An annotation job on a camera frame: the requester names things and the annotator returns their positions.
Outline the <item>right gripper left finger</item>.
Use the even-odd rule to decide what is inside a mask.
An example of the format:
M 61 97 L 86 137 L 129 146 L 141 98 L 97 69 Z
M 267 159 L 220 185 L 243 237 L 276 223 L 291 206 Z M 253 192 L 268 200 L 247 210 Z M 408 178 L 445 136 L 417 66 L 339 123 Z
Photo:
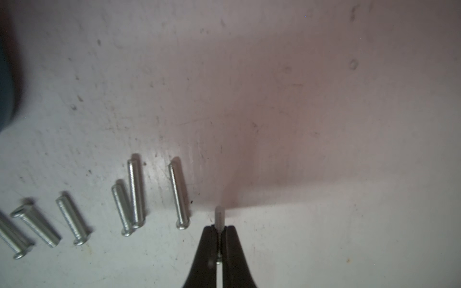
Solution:
M 218 236 L 214 225 L 206 226 L 192 262 L 184 288 L 217 287 Z

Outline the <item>teal plastic storage tray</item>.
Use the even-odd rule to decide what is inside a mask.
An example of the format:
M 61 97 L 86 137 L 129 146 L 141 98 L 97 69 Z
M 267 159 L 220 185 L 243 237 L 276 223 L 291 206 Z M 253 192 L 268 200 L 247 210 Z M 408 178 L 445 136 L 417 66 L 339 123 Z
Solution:
M 9 125 L 15 106 L 15 88 L 10 63 L 4 45 L 1 43 L 1 132 Z

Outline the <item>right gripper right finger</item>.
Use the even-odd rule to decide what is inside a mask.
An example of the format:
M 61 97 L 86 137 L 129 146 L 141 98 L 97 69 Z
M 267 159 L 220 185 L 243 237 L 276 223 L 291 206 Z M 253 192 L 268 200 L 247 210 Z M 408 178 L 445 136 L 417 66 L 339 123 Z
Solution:
M 224 288 L 256 288 L 235 226 L 225 227 L 221 238 Z

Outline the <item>silver screw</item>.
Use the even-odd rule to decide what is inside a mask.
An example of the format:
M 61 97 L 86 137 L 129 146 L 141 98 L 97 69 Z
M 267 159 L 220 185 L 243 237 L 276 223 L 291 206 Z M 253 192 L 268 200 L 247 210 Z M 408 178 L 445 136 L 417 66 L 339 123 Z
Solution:
M 185 192 L 182 181 L 181 169 L 176 161 L 171 161 L 169 166 L 170 182 L 174 193 L 174 203 L 176 208 L 176 228 L 185 230 L 190 225 L 190 216 L 185 200 Z
M 74 235 L 74 245 L 81 246 L 86 243 L 89 239 L 89 233 L 87 232 L 83 220 L 79 217 L 74 208 L 71 199 L 67 195 L 62 194 L 57 198 L 56 204 Z
M 225 212 L 221 206 L 215 208 L 215 229 L 217 232 L 217 265 L 222 263 L 222 233 L 225 228 Z
M 13 251 L 13 259 L 26 256 L 34 244 L 1 212 L 1 239 Z
M 141 228 L 145 223 L 144 203 L 141 190 L 141 174 L 139 169 L 139 161 L 137 159 L 129 159 L 127 161 L 128 180 L 130 185 L 130 194 L 132 199 L 133 210 L 133 227 Z
M 116 182 L 111 187 L 111 192 L 122 224 L 121 235 L 128 237 L 134 232 L 134 227 L 132 212 L 124 187 L 119 182 Z
M 61 237 L 33 204 L 24 204 L 10 213 L 12 218 L 22 220 L 47 246 L 55 248 Z

